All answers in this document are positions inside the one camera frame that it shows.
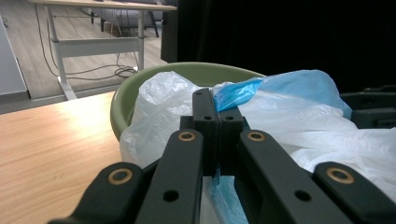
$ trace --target wooden table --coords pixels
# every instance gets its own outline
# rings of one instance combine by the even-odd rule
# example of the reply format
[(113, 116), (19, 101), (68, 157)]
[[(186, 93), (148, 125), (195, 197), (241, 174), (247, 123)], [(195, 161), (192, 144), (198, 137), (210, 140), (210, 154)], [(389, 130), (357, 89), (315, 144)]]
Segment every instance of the wooden table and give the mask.
[(99, 172), (121, 161), (113, 94), (0, 116), (0, 223), (69, 216)]

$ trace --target screw hole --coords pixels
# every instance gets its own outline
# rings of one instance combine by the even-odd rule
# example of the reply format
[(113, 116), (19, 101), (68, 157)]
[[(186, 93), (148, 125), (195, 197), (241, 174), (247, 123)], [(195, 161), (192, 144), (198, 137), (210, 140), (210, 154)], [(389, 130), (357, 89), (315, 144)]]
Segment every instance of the screw hole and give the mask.
[(347, 179), (347, 175), (340, 171), (333, 171), (332, 174), (340, 179)]
[(259, 135), (259, 134), (256, 134), (256, 133), (254, 133), (254, 134), (252, 134), (252, 135), (251, 135), (251, 137), (253, 137), (253, 138), (256, 138), (256, 139), (259, 139), (259, 138), (260, 138), (260, 135)]
[(191, 138), (191, 134), (190, 133), (183, 133), (181, 135), (181, 137), (184, 138), (184, 139), (188, 139), (188, 138)]
[(128, 175), (128, 174), (127, 174), (126, 172), (121, 171), (121, 172), (115, 173), (115, 174), (113, 175), (113, 178), (114, 178), (115, 180), (122, 180), (122, 179), (125, 178), (127, 175)]
[(309, 195), (307, 192), (303, 191), (303, 190), (297, 190), (294, 195), (300, 199), (301, 201), (304, 202), (309, 202), (311, 201), (311, 195)]
[(169, 203), (174, 202), (175, 200), (177, 200), (177, 198), (178, 198), (178, 193), (173, 189), (166, 191), (165, 194), (163, 195), (163, 199)]

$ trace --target white plastic bag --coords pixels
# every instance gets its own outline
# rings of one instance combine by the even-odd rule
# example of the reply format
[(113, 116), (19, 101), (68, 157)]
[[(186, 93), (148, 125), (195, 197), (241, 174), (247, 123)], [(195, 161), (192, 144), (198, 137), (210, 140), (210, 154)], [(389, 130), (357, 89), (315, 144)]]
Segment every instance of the white plastic bag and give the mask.
[[(271, 79), (277, 88), (282, 87), (276, 77)], [(279, 90), (282, 92), (279, 93), (259, 88), (250, 101), (238, 107), (251, 129), (271, 134), (301, 167), (312, 172), (323, 161), (343, 163), (360, 172), (396, 202), (396, 129), (357, 129), (345, 118), (347, 106), (340, 102), (334, 89), (326, 92), (326, 88), (319, 86), (309, 89), (299, 82), (304, 90), (300, 97), (287, 94), (288, 90)], [(174, 72), (148, 79), (139, 89), (132, 124), (120, 137), (122, 160), (145, 167), (159, 159), (170, 134), (178, 130), (180, 116), (191, 115), (192, 94), (198, 89), (200, 87)], [(318, 96), (310, 96), (309, 90), (319, 90), (329, 103), (316, 100)], [(244, 215), (241, 206), (236, 206), (239, 201), (230, 184), (232, 180), (220, 179), (219, 184), (216, 183), (213, 182), (208, 193), (213, 197), (212, 203), (221, 221), (246, 223), (246, 218), (241, 217)], [(224, 206), (230, 202), (235, 206)]]
[(120, 136), (123, 161), (144, 168), (163, 154), (169, 136), (179, 129), (180, 116), (192, 115), (195, 84), (175, 72), (148, 79), (139, 89), (131, 125)]

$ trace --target white desk frame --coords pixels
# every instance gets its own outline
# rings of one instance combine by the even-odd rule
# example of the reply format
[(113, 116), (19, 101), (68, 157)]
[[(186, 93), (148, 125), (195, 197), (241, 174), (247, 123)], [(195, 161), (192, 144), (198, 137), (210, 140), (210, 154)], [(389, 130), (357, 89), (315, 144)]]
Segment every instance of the white desk frame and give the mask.
[[(58, 81), (67, 100), (77, 99), (77, 96), (67, 81), (66, 73), (64, 71), (64, 58), (137, 51), (138, 58), (136, 71), (137, 69), (143, 70), (145, 44), (145, 37), (143, 35), (143, 12), (145, 10), (172, 11), (177, 9), (176, 7), (162, 5), (120, 3), (111, 1), (97, 2), (94, 0), (30, 0), (30, 2), (43, 4), (47, 11), (49, 33), (54, 46), (55, 59), (58, 64)], [(51, 12), (51, 7), (54, 6), (103, 7), (138, 10), (138, 35), (137, 37), (60, 40), (56, 35), (55, 24)]]

